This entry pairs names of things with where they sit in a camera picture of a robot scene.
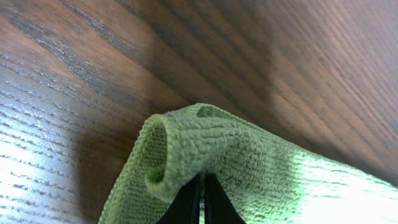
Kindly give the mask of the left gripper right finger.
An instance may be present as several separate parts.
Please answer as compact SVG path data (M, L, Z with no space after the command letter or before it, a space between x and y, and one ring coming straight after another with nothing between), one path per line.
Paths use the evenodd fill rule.
M205 177L205 224L246 224L215 174Z

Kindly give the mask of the light green microfiber cloth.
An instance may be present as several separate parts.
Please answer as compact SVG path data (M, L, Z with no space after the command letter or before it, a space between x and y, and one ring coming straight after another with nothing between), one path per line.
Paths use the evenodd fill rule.
M246 223L397 222L390 183L204 103L145 121L99 222L155 223L206 174Z

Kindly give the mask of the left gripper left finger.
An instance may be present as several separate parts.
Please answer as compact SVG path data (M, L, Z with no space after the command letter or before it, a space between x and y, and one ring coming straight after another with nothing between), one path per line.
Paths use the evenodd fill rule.
M185 184L157 224L199 224L200 178Z

